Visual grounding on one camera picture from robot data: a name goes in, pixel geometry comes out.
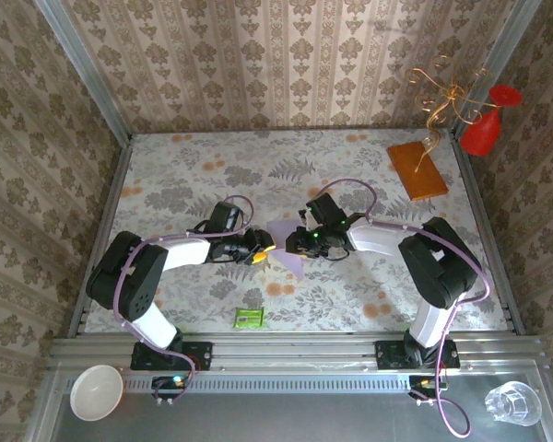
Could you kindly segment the green snack packet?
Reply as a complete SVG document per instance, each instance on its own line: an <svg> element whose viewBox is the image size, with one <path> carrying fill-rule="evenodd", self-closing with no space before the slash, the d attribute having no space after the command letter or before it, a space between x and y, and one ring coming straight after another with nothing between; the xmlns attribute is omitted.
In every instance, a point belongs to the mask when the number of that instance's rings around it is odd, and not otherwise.
<svg viewBox="0 0 553 442"><path fill-rule="evenodd" d="M264 310L259 309L247 309L247 308L237 308L234 327L236 329L242 328L262 328L264 326Z"/></svg>

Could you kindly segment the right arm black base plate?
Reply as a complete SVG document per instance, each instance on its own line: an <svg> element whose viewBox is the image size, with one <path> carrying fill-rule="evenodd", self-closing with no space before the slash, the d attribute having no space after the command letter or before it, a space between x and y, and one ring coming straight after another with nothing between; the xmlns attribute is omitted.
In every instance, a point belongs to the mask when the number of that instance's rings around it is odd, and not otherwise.
<svg viewBox="0 0 553 442"><path fill-rule="evenodd" d="M418 343L400 340L383 340L375 343L377 367L381 370L434 368L440 345L422 347ZM461 366L456 343L447 340L441 351L441 369Z"/></svg>

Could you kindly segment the aluminium front rail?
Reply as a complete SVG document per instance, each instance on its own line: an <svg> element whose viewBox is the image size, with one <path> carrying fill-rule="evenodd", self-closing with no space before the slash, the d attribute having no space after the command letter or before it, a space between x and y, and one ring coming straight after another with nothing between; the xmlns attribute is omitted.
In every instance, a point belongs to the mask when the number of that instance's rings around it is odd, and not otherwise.
<svg viewBox="0 0 553 442"><path fill-rule="evenodd" d="M511 331L458 331L456 343L461 370L498 372L508 364L524 366L548 361L540 340ZM401 341L401 332L268 332L187 333L186 342L211 342L212 373L369 373L377 369L375 344ZM47 367L70 373L97 364L127 371L135 339L125 333L83 333L53 342Z"/></svg>

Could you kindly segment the clear glass tumbler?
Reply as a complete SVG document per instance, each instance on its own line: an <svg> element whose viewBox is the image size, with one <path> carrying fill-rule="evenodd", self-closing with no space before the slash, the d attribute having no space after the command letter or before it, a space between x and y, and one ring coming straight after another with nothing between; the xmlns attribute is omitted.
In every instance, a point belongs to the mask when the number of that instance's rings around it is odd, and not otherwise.
<svg viewBox="0 0 553 442"><path fill-rule="evenodd" d="M485 406L495 421L520 426L537 424L543 412L536 391L520 381L508 381L489 391Z"/></svg>

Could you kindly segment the aluminium frame post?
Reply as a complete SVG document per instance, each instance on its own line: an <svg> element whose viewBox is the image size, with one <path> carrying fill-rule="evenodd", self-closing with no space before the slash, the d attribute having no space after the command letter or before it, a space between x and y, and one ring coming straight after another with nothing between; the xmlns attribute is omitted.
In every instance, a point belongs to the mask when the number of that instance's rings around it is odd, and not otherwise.
<svg viewBox="0 0 553 442"><path fill-rule="evenodd" d="M506 64L530 25L542 0L481 0L481 15L466 34L464 48L457 59L459 76L468 89L459 101L451 135L466 128L463 118L473 116L487 100L489 89L497 83Z"/></svg>
<svg viewBox="0 0 553 442"><path fill-rule="evenodd" d="M60 0L35 0L35 3L119 145L126 148L131 141L131 131L115 103L111 89L106 85L104 77L88 52L88 46L82 41L65 7Z"/></svg>

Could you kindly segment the lavender cloth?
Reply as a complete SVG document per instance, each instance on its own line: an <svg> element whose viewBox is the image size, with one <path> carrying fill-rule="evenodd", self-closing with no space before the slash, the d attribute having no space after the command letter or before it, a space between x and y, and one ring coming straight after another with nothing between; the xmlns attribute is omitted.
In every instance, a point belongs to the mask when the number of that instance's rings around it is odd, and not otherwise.
<svg viewBox="0 0 553 442"><path fill-rule="evenodd" d="M286 252L286 239L300 227L300 221L294 219L281 219L269 221L266 231L271 235L275 248L268 252L268 256L299 279L304 278L303 263L300 255Z"/></svg>

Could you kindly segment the aluminium side rail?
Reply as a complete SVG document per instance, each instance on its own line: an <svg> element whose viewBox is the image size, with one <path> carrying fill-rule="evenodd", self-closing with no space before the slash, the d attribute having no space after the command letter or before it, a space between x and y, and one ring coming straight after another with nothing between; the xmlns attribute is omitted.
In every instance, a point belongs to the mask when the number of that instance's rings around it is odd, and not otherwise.
<svg viewBox="0 0 553 442"><path fill-rule="evenodd" d="M469 203L477 223L480 241L486 253L488 269L494 283L494 291L500 298L500 303L502 305L502 309L505 311L509 328L517 335L526 335L526 329L524 327L519 309L516 305L512 287L505 271L495 236L489 223L488 215L477 185L469 156L459 146L453 130L449 131L449 139L451 141L454 156L459 166Z"/></svg>
<svg viewBox="0 0 553 442"><path fill-rule="evenodd" d="M86 289L88 285L88 279L91 275L93 268L99 263L104 251L107 248L109 235L112 230L112 224L118 206L124 179L127 170L130 165L131 156L133 153L132 144L129 143L121 150L121 154L118 158L118 162L112 177L112 184L109 190L106 203L104 205L102 216L100 219L99 228L95 237L95 241L88 259L87 270L85 271L82 284L79 289L76 306L72 314L67 338L75 338L78 332L83 327L83 318L89 313L91 298L87 295Z"/></svg>

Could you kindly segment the floral table cloth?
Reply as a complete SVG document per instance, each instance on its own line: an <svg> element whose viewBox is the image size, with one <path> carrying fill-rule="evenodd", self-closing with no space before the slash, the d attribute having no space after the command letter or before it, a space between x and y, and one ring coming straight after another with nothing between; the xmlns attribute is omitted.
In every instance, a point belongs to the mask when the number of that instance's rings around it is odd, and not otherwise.
<svg viewBox="0 0 553 442"><path fill-rule="evenodd" d="M386 149L423 139L414 129L139 135L112 232L177 234L236 195L257 227L296 219L320 190L347 213L418 227L446 219L484 261L477 223L448 140L432 154L448 193L413 202ZM420 300L398 256L361 252L307 260L299 279L268 258L252 266L185 266L161 277L155 304L184 332L234 332L237 308L265 313L265 332L402 332Z"/></svg>

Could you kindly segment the brown wooden board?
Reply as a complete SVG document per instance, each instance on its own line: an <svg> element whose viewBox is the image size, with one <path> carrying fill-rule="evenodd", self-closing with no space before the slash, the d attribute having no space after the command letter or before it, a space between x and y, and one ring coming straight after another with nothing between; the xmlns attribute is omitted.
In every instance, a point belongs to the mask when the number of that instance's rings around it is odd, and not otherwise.
<svg viewBox="0 0 553 442"><path fill-rule="evenodd" d="M448 193L443 177L422 142L392 145L386 151L411 201Z"/></svg>

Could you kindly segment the white bowl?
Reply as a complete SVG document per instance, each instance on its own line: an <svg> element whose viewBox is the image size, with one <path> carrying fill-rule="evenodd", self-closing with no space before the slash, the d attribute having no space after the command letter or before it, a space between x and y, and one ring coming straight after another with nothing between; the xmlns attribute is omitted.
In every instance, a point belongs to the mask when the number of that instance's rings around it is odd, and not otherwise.
<svg viewBox="0 0 553 442"><path fill-rule="evenodd" d="M70 406L85 422L99 421L111 414L124 394L124 382L113 366L97 365L79 375L72 386Z"/></svg>

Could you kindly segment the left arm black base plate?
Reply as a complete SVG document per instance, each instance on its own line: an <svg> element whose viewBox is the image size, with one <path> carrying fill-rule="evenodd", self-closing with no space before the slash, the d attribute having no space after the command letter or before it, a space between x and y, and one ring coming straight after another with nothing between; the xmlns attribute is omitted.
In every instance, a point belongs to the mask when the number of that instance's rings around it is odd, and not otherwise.
<svg viewBox="0 0 553 442"><path fill-rule="evenodd" d="M212 362L211 342L185 342L178 352L190 358L196 371L209 371ZM163 355L143 343L136 343L132 352L130 368L134 371L188 371L190 365L177 356Z"/></svg>

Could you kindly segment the red wine glass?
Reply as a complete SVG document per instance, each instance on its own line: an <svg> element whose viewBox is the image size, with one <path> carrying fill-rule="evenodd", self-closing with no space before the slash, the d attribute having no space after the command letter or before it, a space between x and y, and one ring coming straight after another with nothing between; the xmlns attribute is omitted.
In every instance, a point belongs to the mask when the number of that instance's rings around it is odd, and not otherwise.
<svg viewBox="0 0 553 442"><path fill-rule="evenodd" d="M521 92L510 86L496 85L489 90L489 103L484 103L472 124L463 132L460 146L472 156L483 157L490 153L501 133L501 110L519 106L523 101Z"/></svg>

